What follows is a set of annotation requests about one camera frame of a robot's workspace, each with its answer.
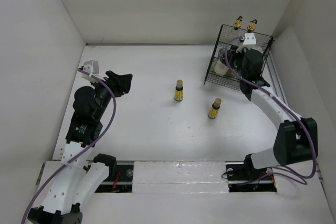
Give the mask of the glass bottle with dark sauce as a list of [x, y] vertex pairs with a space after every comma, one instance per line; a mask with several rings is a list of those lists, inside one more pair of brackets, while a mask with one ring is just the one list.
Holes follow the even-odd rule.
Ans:
[[250, 21], [248, 26], [247, 26], [247, 32], [248, 33], [253, 33], [256, 29], [257, 23], [258, 23], [257, 19], [254, 19], [254, 20]]

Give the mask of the black-cap white powder jar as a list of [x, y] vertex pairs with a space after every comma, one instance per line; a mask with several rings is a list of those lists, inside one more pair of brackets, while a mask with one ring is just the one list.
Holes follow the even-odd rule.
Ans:
[[225, 65], [223, 57], [218, 57], [218, 61], [214, 67], [215, 73], [220, 76], [224, 76], [227, 70], [228, 70], [228, 67]]

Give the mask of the small black-cap back jar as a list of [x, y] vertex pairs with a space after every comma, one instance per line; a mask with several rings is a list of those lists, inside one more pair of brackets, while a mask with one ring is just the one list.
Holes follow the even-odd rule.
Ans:
[[236, 75], [237, 75], [237, 72], [235, 70], [227, 70], [226, 75], [231, 77], [231, 78], [235, 78]]

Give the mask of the grey-lid white powder shaker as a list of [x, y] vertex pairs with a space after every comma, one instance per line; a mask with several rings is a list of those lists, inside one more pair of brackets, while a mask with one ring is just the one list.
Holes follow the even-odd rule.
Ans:
[[225, 61], [225, 52], [226, 52], [225, 48], [221, 48], [218, 51], [218, 58], [221, 59], [222, 61]]

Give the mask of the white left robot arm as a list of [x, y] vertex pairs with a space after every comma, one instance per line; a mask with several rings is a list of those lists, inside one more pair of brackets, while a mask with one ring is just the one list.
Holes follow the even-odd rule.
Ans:
[[61, 166], [35, 193], [22, 223], [27, 220], [31, 223], [82, 223], [84, 205], [104, 180], [112, 180], [117, 175], [114, 156], [98, 154], [90, 166], [85, 164], [114, 120], [116, 108], [113, 108], [107, 126], [100, 122], [107, 106], [110, 102], [116, 106], [116, 99], [129, 93], [133, 75], [107, 71], [106, 77], [99, 78], [83, 69], [78, 71], [91, 85], [75, 92], [74, 113], [66, 135]]

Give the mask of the small yellow bottle cork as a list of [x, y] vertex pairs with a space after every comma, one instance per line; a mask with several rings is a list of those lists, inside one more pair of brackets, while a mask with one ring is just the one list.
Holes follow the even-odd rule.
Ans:
[[219, 112], [219, 109], [221, 107], [221, 102], [222, 100], [220, 98], [216, 98], [208, 112], [208, 117], [210, 119], [216, 119], [217, 118], [217, 115], [218, 115], [218, 112]]
[[183, 100], [183, 81], [181, 79], [176, 81], [174, 99], [178, 102]]

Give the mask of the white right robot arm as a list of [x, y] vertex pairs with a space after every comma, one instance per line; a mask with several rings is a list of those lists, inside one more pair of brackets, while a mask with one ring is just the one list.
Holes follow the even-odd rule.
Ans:
[[290, 109], [261, 76], [263, 54], [256, 49], [231, 46], [224, 57], [239, 78], [246, 98], [258, 106], [278, 130], [272, 148], [246, 155], [241, 168], [231, 172], [247, 183], [276, 175], [300, 184], [313, 177], [318, 156], [318, 127], [313, 118], [304, 118]]

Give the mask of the clear glass bottle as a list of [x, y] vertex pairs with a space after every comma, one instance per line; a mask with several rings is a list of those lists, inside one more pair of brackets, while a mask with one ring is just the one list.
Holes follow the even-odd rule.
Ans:
[[236, 37], [239, 34], [239, 29], [241, 28], [241, 24], [243, 21], [243, 17], [239, 16], [233, 24], [233, 36]]

